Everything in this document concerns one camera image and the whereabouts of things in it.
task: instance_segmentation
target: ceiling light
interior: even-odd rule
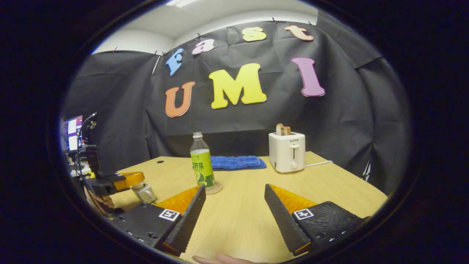
[[[171,2],[167,3],[167,6],[174,6],[176,5],[179,8],[182,8],[183,6],[186,6],[196,0],[172,0]]]

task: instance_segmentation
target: blue towel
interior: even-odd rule
[[[267,165],[256,156],[223,157],[211,156],[214,171],[237,171],[251,169],[265,169]]]

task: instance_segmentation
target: computer monitor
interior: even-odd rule
[[[65,153],[72,153],[82,149],[82,141],[77,141],[78,130],[82,127],[83,116],[67,120],[62,125],[62,137]]]

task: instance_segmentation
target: bottle label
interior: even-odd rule
[[[191,153],[190,158],[192,159],[192,167],[196,174],[197,184],[199,186],[205,184],[205,187],[212,187],[215,184],[215,178],[210,160],[210,151],[196,154]]]

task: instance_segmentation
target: wooden table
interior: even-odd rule
[[[333,164],[278,173],[269,157],[261,157],[266,169],[215,171],[223,189],[207,195],[189,245],[180,258],[195,263],[193,255],[214,258],[217,253],[254,262],[278,263],[294,258],[264,200],[267,183],[284,188],[316,203],[332,201],[359,217],[373,215],[387,196],[359,177]],[[324,158],[306,153],[306,164]],[[160,202],[197,186],[190,158],[158,157],[119,172],[143,171]],[[129,210],[139,203],[132,191],[112,195],[116,207]]]

